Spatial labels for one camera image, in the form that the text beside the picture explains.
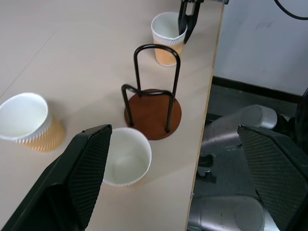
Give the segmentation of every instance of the black metal loop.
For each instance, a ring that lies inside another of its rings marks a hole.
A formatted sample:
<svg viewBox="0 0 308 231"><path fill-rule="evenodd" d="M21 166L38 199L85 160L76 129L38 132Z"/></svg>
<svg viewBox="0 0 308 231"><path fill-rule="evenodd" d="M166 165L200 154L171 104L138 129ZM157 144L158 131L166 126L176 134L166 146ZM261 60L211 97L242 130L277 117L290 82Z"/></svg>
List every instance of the black metal loop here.
<svg viewBox="0 0 308 231"><path fill-rule="evenodd" d="M167 47L165 45L160 45L160 44L146 44L146 45L142 45L139 46L135 52L134 52L134 65L135 65L135 72L136 72L136 80L137 80L137 86L138 89L141 90L141 86L140 86L140 76L139 76L139 67L138 67L138 59L137 59L137 55L139 54L139 52L141 52L142 50L145 49L162 49L162 50L166 50L168 52L170 52L171 54L173 54L173 56L175 57L176 61L177 61L177 66L176 66L176 70L175 70L175 76L174 76L174 83L173 83L173 90L172 90L172 94L175 98L175 93L177 91L177 85L178 85L178 80L179 80L179 73L180 73L180 65L181 65L181 60L180 60L180 56L178 55L178 53L173 50L170 47Z"/></svg>
<svg viewBox="0 0 308 231"><path fill-rule="evenodd" d="M131 116L131 110L130 110L130 106L129 106L126 90L132 91L132 92L134 92L134 93L136 93L138 95L148 95L148 96L168 95L169 96L169 106L168 106L166 132L170 132L171 115L172 115L172 109L173 109L173 103L174 103L174 96L173 96L173 94L170 91L168 91L168 90L159 90L159 91L148 92L148 91L143 91L143 90L136 89L136 88L132 87L129 84L123 84L122 87L121 87L121 91L122 91L122 95L123 95L126 111L127 111L127 114L128 114L129 124L131 126L134 126L134 121L133 121L133 118Z"/></svg>

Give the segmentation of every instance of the black baseboard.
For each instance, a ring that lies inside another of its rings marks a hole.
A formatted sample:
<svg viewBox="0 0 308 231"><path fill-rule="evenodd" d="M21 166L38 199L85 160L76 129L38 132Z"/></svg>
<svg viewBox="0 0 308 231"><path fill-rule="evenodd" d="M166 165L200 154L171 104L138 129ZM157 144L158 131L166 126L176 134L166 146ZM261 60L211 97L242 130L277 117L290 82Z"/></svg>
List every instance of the black baseboard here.
<svg viewBox="0 0 308 231"><path fill-rule="evenodd" d="M291 103L299 103L302 98L299 95L294 95L294 94L290 94L290 93L279 91L279 90L259 87L259 86L242 83L242 82L238 82L234 80L229 80L229 79L221 78L217 76L213 76L212 84L225 87L225 88L241 90L241 91L256 94L256 95L262 95L262 96L270 97L273 99L283 100L283 101L291 102Z"/></svg>

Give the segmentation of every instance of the paper cup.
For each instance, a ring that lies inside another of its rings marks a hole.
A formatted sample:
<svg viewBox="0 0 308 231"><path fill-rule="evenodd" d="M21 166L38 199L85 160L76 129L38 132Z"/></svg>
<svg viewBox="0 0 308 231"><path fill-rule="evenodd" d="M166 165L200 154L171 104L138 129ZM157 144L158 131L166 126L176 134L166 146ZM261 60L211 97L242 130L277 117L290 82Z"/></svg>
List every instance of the paper cup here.
<svg viewBox="0 0 308 231"><path fill-rule="evenodd" d="M178 26L179 13L165 12L156 16L151 24L153 41L155 44L162 44L174 49L179 56L182 53L185 32L179 35ZM155 49L156 60L162 66L173 66L176 64L174 56L162 49Z"/></svg>
<svg viewBox="0 0 308 231"><path fill-rule="evenodd" d="M0 138L49 152L63 143L65 130L43 97L22 93L0 106Z"/></svg>
<svg viewBox="0 0 308 231"><path fill-rule="evenodd" d="M138 185L149 171L152 151L146 137L133 128L112 131L103 181L114 187Z"/></svg>

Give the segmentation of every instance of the cup rim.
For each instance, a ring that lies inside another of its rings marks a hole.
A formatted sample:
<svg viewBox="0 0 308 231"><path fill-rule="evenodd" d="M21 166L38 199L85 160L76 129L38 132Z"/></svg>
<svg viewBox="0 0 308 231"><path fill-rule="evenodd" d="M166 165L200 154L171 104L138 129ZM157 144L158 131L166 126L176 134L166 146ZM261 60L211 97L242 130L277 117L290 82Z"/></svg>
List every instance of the cup rim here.
<svg viewBox="0 0 308 231"><path fill-rule="evenodd" d="M162 38L162 39L169 39L169 40L177 40L177 39L179 39L179 38L185 36L185 34L186 34L186 32L187 32L187 26L186 26L185 31L184 31L182 34L180 34L179 36L175 37L175 38L162 36L162 35L158 34L158 33L153 29L153 22L154 22L154 20L155 20L156 18L158 18L159 16L161 16L161 15L163 15L163 14L168 14L168 13L176 13L177 15L179 14L179 13L177 13L177 12L171 12L171 11L170 11L170 12L163 12L163 13L160 13L160 14L156 15L155 18L154 18L154 19L152 20L152 22L151 22L151 30L152 30L152 32L153 32L156 36L159 36L159 37Z"/></svg>
<svg viewBox="0 0 308 231"><path fill-rule="evenodd" d="M106 184L109 184L109 185L111 185L113 187L127 187L127 186L131 186L131 185L134 185L135 183L139 182L148 173L148 171L150 169L150 166L151 166L151 163L152 163L152 149L151 149L149 140L145 137L145 135L142 132L138 131L137 129L127 128L127 127L115 128L115 129L112 130L112 133L115 132L115 131L120 131L120 130L131 130L131 131L133 131L135 133L138 133L138 134L140 134L142 136L142 138L146 141L145 142L146 148L148 150L150 150L150 152L149 152L149 154L150 154L150 161L149 161L149 164L148 164L148 167L147 167L146 171L140 177L138 177L137 179L132 180L130 182L121 183L121 184L115 184L115 183L111 183L111 182L103 179L103 182L105 182Z"/></svg>
<svg viewBox="0 0 308 231"><path fill-rule="evenodd" d="M42 125L45 123L47 117L48 117L48 114L49 114L49 109L48 109L48 104L46 102L46 100L39 94L36 94L36 93L32 93L32 92L24 92L24 93L20 93L20 94L17 94L17 95L14 95L12 96L11 98L7 99L3 104L0 105L0 111L1 109L6 105L8 104L10 101L18 98L18 97L22 97L22 96L35 96L35 97L38 97L40 98L43 102L44 102L44 105L46 107L46 116L44 118L44 121L40 124L40 126L38 126L35 130L27 133L27 134L24 134L22 136L15 136L15 137L11 137L11 136L4 136L0 133L0 139L4 139L4 140L9 140L9 141L16 141L16 140L21 140L21 139L24 139L26 137L28 137L29 135L35 133L37 130L39 130Z"/></svg>

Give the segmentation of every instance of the black cable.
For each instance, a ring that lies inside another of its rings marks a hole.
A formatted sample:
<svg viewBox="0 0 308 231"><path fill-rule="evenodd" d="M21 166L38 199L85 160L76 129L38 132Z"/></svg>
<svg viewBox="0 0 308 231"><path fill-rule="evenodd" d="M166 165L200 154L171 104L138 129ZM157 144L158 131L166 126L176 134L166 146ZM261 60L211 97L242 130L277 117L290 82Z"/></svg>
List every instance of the black cable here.
<svg viewBox="0 0 308 231"><path fill-rule="evenodd" d="M278 0L274 0L275 3L277 4L277 6L283 11L285 12L287 15L289 15L290 17L292 18L295 18L295 19L298 19L298 20L308 20L308 17L300 17L300 16L297 16L297 15L294 15L292 13L290 13L289 11L287 11L281 4Z"/></svg>

